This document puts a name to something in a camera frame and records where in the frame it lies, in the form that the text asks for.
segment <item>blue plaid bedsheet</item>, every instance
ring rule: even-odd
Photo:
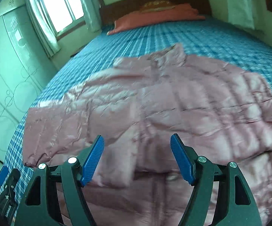
[[[272,48],[253,36],[217,19],[168,22],[107,36],[105,29],[54,76],[32,106],[39,101],[60,99],[72,86],[91,74],[112,66],[119,56],[140,56],[162,50],[176,42],[187,54],[221,59],[263,75],[272,88]],[[17,168],[21,178],[15,187],[18,203],[33,174],[22,162],[24,116],[10,142],[4,165]]]

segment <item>window sill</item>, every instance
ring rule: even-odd
[[[62,39],[63,37],[65,37],[66,35],[70,34],[71,32],[75,31],[77,28],[82,27],[83,25],[86,24],[86,21],[84,21],[82,19],[81,22],[79,22],[78,24],[72,26],[67,26],[65,29],[63,29],[62,31],[59,32],[59,34],[57,35],[57,40]]]

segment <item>pillow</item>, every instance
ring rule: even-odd
[[[168,0],[156,0],[154,2],[148,2],[141,6],[139,9],[142,13],[169,10],[175,7],[175,4]]]
[[[135,29],[142,26],[179,20],[205,20],[205,17],[199,15],[198,10],[193,9],[188,3],[175,5],[174,8],[163,11],[147,13],[134,11],[116,20],[114,22],[115,28],[109,31],[107,35],[116,34],[118,32]]]

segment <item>metal bolt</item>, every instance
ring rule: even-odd
[[[198,161],[204,163],[207,161],[207,159],[204,156],[199,156]]]
[[[75,163],[77,161],[77,158],[76,157],[70,157],[69,159],[68,159],[68,162],[70,163],[70,164],[73,164],[73,163]]]
[[[45,163],[41,163],[41,164],[38,166],[38,168],[41,169],[41,170],[44,169],[45,167],[46,167],[46,164],[45,164]]]
[[[229,166],[231,166],[231,167],[233,167],[233,168],[236,168],[236,167],[237,167],[237,164],[236,164],[235,162],[232,161],[232,162],[229,163]]]

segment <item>pink puffer jacket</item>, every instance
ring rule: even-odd
[[[50,166],[89,146],[105,150],[83,191],[97,225],[178,225],[192,187],[179,175],[170,136],[213,163],[239,164],[263,224],[272,218],[272,92],[263,77],[180,44],[119,58],[60,101],[31,108],[23,160]],[[68,221],[61,186],[62,214]],[[206,225],[211,223],[217,184]]]

